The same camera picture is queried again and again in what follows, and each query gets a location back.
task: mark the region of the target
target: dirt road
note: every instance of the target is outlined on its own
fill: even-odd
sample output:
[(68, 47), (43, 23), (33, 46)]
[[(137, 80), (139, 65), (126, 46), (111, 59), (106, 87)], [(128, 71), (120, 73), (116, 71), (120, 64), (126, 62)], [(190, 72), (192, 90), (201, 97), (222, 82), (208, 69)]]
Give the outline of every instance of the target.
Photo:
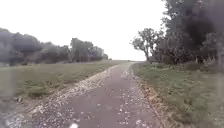
[(49, 97), (29, 111), (28, 121), (10, 127), (162, 128), (133, 79), (131, 64), (111, 67)]

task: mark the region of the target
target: field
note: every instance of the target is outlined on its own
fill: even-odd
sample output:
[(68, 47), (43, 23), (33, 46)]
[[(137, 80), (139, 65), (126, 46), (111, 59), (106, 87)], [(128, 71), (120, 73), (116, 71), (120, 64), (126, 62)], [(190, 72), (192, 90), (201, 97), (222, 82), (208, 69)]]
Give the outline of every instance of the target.
[(42, 98), (124, 61), (71, 64), (39, 64), (0, 68), (0, 99)]
[(223, 127), (223, 75), (188, 71), (178, 66), (135, 64), (135, 74), (168, 106), (170, 118), (184, 126)]

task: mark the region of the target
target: overcast sky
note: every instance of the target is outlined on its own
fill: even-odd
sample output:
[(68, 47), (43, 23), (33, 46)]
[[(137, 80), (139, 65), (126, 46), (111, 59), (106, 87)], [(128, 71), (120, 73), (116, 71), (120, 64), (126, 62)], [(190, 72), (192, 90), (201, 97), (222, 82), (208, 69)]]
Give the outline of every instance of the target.
[(0, 27), (69, 45), (92, 41), (113, 59), (145, 60), (129, 44), (144, 28), (159, 29), (161, 0), (0, 0)]

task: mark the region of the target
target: green tree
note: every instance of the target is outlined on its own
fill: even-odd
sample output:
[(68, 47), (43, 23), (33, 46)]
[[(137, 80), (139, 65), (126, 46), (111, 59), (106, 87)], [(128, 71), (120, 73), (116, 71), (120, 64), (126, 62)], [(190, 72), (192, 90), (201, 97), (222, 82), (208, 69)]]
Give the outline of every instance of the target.
[(156, 32), (151, 28), (145, 28), (139, 31), (138, 38), (132, 41), (132, 45), (136, 50), (141, 50), (145, 53), (146, 60), (149, 61), (149, 52), (154, 52), (154, 47), (158, 43), (158, 38), (161, 37), (162, 32)]

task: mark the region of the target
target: white sky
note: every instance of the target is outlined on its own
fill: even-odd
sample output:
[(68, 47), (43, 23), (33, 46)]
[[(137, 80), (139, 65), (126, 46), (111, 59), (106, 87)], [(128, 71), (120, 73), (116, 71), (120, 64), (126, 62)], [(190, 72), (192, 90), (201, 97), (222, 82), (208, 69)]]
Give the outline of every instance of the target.
[(40, 41), (92, 41), (113, 59), (145, 60), (129, 44), (139, 30), (159, 29), (161, 0), (0, 0), (0, 27)]

